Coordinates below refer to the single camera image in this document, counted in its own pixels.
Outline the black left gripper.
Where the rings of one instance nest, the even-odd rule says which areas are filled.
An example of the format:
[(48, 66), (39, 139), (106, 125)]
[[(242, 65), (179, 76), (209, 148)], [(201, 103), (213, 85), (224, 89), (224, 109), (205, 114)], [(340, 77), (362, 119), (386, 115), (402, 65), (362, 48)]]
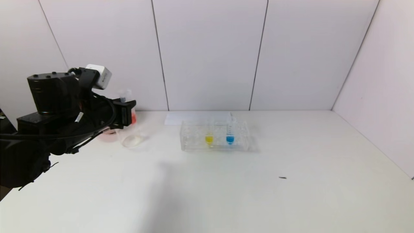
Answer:
[(136, 100), (122, 102), (118, 99), (95, 98), (92, 102), (92, 120), (99, 126), (124, 129), (133, 124)]

